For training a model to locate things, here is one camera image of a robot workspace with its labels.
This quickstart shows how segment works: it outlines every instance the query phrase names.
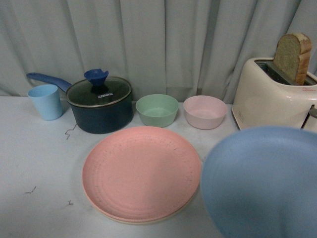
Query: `pink plate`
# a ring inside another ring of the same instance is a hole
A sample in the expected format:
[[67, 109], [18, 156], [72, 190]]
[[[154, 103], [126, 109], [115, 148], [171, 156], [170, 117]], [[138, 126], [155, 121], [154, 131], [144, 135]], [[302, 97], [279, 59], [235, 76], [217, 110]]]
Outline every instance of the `pink plate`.
[[104, 215], [126, 223], [160, 220], [186, 205], [199, 185], [195, 148], [168, 129], [141, 126], [99, 142], [83, 168], [83, 187]]

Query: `pink bowl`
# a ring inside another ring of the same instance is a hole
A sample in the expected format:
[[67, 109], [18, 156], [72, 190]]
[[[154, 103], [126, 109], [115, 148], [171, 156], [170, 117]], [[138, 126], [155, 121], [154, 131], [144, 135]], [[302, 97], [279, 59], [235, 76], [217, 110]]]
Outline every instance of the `pink bowl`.
[[221, 124], [227, 114], [227, 105], [211, 96], [194, 96], [184, 102], [187, 122], [198, 129], [214, 129]]

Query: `green bowl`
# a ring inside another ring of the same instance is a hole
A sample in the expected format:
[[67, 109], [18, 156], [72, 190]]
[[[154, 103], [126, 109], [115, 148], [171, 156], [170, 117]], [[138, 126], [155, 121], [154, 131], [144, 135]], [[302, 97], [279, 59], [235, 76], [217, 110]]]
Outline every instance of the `green bowl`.
[[175, 120], [178, 101], [165, 94], [151, 94], [139, 99], [136, 109], [144, 125], [166, 127]]

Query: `lid rim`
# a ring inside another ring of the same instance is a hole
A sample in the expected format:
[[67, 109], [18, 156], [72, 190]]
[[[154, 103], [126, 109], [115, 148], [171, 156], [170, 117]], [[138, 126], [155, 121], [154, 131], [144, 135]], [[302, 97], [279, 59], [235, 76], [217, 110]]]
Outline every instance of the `lid rim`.
[[123, 97], [121, 97], [121, 98], [119, 98], [119, 99], [117, 99], [117, 100], [115, 100], [115, 101], [109, 102], [109, 103], [107, 103], [107, 104], [100, 104], [100, 105], [82, 105], [82, 104], [74, 103], [74, 102], [72, 102], [72, 101], [69, 99], [69, 96], [68, 96], [69, 90], [71, 90], [71, 88], [72, 88], [74, 85], [76, 85], [76, 84], [78, 84], [78, 83], [81, 83], [81, 82], [84, 82], [84, 81], [87, 81], [86, 79], [83, 79], [83, 80], [80, 80], [80, 81], [78, 81], [78, 82], [72, 84], [72, 85], [67, 89], [67, 91], [66, 91], [66, 93], [65, 93], [65, 94], [66, 94], [66, 99], [67, 99], [67, 101], [69, 102], [69, 104], [71, 104], [71, 105], [73, 105], [73, 106], [80, 107], [80, 108], [102, 108], [102, 107], [107, 107], [107, 106], [111, 106], [111, 105], [117, 104], [118, 102], [120, 102], [120, 101], [126, 99], [126, 98], [132, 93], [132, 86], [131, 86], [130, 82], [129, 82], [128, 80], [124, 79], [124, 78], [120, 78], [120, 77], [116, 77], [116, 76], [111, 76], [111, 77], [113, 77], [113, 78], [118, 78], [118, 79], [120, 79], [120, 80], [123, 80], [125, 83], [127, 83], [127, 85], [129, 85], [129, 91], [127, 92], [127, 94], [125, 94]]

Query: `blue lid knob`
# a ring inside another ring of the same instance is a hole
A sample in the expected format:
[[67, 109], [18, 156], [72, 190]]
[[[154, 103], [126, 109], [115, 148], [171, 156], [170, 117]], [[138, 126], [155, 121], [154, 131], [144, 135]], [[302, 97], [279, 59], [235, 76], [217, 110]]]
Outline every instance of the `blue lid knob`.
[[84, 77], [94, 86], [101, 86], [105, 83], [105, 80], [109, 72], [103, 72], [100, 68], [91, 69], [84, 73]]

